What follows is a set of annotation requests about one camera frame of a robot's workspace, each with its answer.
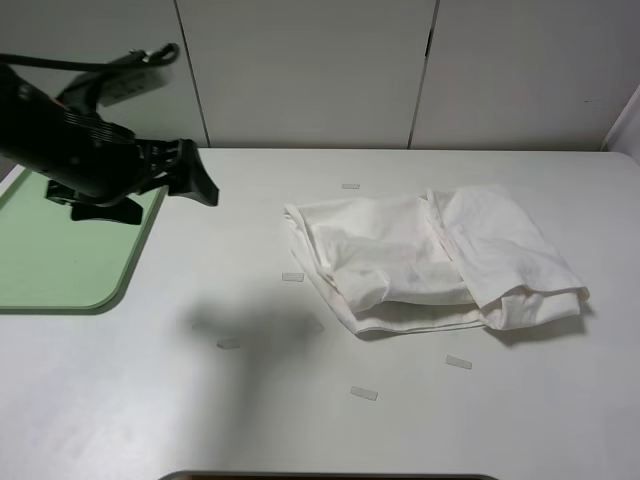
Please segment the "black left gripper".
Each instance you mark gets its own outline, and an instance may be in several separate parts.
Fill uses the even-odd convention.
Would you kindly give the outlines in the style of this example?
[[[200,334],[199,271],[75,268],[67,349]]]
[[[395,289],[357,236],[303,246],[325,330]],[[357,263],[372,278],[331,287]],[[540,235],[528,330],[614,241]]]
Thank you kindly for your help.
[[[171,141],[154,157],[149,145],[100,143],[65,116],[46,96],[1,96],[1,154],[50,179],[45,198],[68,206],[72,221],[140,225],[144,209],[127,196],[163,186],[170,196],[218,205],[194,141]]]

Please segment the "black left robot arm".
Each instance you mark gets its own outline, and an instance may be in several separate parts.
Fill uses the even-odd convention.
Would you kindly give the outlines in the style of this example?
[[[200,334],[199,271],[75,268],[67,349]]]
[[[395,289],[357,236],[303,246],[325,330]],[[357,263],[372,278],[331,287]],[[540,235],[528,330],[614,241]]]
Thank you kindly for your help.
[[[45,176],[46,199],[71,209],[74,221],[138,225],[134,201],[158,188],[215,207],[219,189],[192,140],[146,140],[97,112],[110,73],[77,77],[51,98],[7,65],[1,68],[1,152]]]

